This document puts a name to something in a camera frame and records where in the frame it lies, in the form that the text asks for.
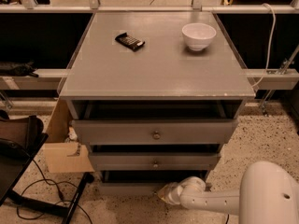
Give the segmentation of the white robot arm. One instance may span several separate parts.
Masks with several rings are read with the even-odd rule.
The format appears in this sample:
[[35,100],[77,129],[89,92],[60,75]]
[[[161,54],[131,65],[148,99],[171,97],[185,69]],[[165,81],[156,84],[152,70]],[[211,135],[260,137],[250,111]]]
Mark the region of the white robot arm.
[[299,224],[299,183],[269,161],[251,164],[239,189],[207,191],[202,179],[191,176],[166,184],[157,195],[187,209],[236,215],[239,224]]

